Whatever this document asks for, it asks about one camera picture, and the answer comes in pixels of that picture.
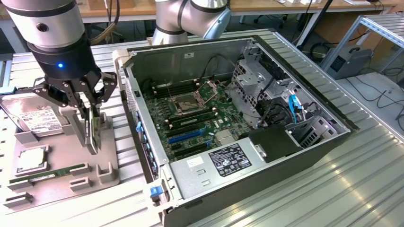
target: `hard drive label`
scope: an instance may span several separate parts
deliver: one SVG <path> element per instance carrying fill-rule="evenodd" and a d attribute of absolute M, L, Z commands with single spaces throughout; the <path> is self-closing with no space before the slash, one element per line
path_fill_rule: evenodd
<path fill-rule="evenodd" d="M 62 129 L 53 109 L 22 113 L 21 119 L 34 133 Z"/>
<path fill-rule="evenodd" d="M 210 153 L 221 176 L 226 177 L 253 166 L 241 145 L 237 143 Z"/>

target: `green circuit board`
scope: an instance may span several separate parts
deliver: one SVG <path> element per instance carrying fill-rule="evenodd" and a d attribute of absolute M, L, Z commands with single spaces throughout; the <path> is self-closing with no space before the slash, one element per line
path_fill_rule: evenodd
<path fill-rule="evenodd" d="M 198 90 L 199 96 L 197 96 L 197 92 L 165 98 L 157 98 L 154 95 L 146 96 L 146 104 L 171 161 L 178 161 L 222 146 L 217 133 L 223 130 L 229 130 L 237 139 L 243 133 L 251 131 L 243 115 L 226 93 L 226 87 L 218 84 L 215 95 L 213 86 L 206 83 L 207 80 L 202 82 L 205 86 Z M 171 136 L 174 132 L 189 128 L 194 129 Z M 199 136 L 170 143 L 170 139 L 194 132 L 198 133 L 199 130 L 203 131 Z"/>

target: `hard drive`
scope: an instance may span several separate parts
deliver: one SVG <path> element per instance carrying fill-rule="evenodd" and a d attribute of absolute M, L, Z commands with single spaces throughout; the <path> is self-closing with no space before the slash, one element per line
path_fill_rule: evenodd
<path fill-rule="evenodd" d="M 70 124 L 59 106 L 29 88 L 0 96 L 0 107 L 21 131 L 31 131 L 39 137 L 63 133 L 62 126 Z"/>

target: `aluminum workbench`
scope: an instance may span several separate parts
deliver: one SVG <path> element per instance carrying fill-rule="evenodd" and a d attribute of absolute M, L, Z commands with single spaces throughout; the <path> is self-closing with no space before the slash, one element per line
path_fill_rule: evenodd
<path fill-rule="evenodd" d="M 223 37 L 241 35 L 262 36 L 362 129 L 314 167 L 193 226 L 403 226 L 403 138 L 378 120 L 378 116 L 367 113 L 366 107 L 278 33 L 254 30 L 227 33 Z M 102 70 L 114 70 L 111 52 L 115 49 L 145 45 L 146 41 L 94 47 Z M 17 54 L 10 84 L 29 86 L 39 76 L 42 71 L 34 56 Z M 118 92 L 102 109 L 114 116 L 122 183 L 93 194 L 0 216 L 13 221 L 13 226 L 25 223 L 33 226 L 162 225 L 158 214 L 149 211 L 143 199 L 146 180 Z M 0 130 L 2 138 L 9 135 L 0 144 L 5 148 L 5 144 L 14 143 L 14 128 L 3 115 L 0 121 L 3 127 L 7 125 L 7 129 Z M 3 152 L 0 166 L 7 164 L 11 151 Z"/>

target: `motherboard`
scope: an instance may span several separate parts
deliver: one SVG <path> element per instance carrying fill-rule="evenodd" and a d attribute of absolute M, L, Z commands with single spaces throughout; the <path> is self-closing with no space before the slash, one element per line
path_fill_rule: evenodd
<path fill-rule="evenodd" d="M 219 80 L 154 90 L 146 103 L 171 161 L 223 146 L 251 131 Z"/>

